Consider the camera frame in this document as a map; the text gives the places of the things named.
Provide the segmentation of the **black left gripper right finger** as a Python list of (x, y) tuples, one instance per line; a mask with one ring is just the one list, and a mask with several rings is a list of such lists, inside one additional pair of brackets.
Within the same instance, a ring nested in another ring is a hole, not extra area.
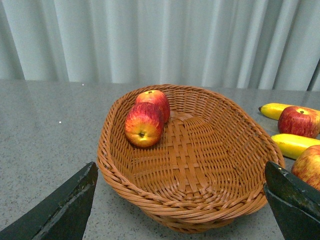
[(284, 239), (318, 240), (320, 191), (271, 161), (264, 174), (263, 189)]

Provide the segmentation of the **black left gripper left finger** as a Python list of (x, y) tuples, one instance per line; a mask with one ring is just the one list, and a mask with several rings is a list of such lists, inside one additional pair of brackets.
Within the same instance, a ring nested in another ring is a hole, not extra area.
[(94, 162), (64, 182), (38, 205), (0, 231), (2, 240), (81, 240), (98, 179)]

